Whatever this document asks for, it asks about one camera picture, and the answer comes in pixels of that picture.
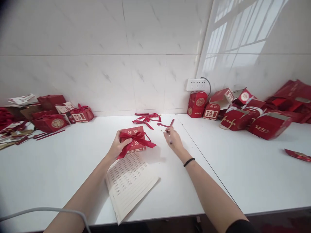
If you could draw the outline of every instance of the gray cable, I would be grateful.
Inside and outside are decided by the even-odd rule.
[[[210,85],[210,92],[207,94],[207,95],[210,95],[210,93],[211,93],[211,91],[212,91],[212,87],[211,87],[211,83],[210,83],[210,81],[208,81],[208,79],[207,78],[204,78],[207,82],[208,82],[208,84]]]
[[[0,222],[8,220],[10,218],[14,218],[23,214],[27,214],[30,212],[35,212],[35,211],[55,211],[55,212],[67,212],[67,213],[75,213],[81,216],[81,218],[83,219],[83,222],[85,224],[85,228],[87,230],[88,233],[91,233],[91,230],[87,224],[87,220],[85,215],[80,212],[80,211],[76,211],[76,210],[69,210],[69,209],[61,209],[61,208],[53,208],[53,207],[38,207],[38,208],[32,208],[32,209],[28,209],[28,210],[23,210],[21,212],[15,213],[15,214],[11,214],[5,217],[1,217],[0,218]]]

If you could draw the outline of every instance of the white tiled wall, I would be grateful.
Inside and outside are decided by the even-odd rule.
[[[1,21],[0,105],[64,94],[97,115],[186,112],[212,0],[12,2]]]
[[[212,92],[247,87],[265,100],[289,79],[311,84],[310,0],[218,0],[202,73]]]

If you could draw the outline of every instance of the white desk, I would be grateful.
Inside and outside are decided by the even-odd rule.
[[[0,214],[2,216],[34,207],[62,208],[108,152],[117,130],[132,128],[137,116],[97,117],[92,122],[69,126],[65,132],[0,151]],[[205,158],[174,114],[162,115],[162,123],[180,134],[185,148],[224,189]],[[127,216],[125,222],[204,213],[191,180],[177,156],[166,144],[163,126],[143,125],[153,149],[140,152],[161,180]],[[105,186],[98,203],[95,225],[116,223]],[[45,229],[57,213],[29,213],[5,221],[10,232]]]
[[[220,121],[177,116],[244,214],[311,206],[311,163],[284,152],[311,155],[310,124],[292,123],[266,141],[245,130],[223,130]]]

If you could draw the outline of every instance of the black wristband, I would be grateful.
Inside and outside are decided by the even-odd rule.
[[[195,160],[195,158],[189,159],[189,160],[185,163],[184,167],[186,167],[186,166],[188,165],[188,163],[190,163],[192,160]]]

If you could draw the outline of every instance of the stack of boxes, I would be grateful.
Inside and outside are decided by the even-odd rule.
[[[203,91],[194,92],[190,95],[187,114],[191,118],[202,117],[205,104],[207,103],[207,94]]]

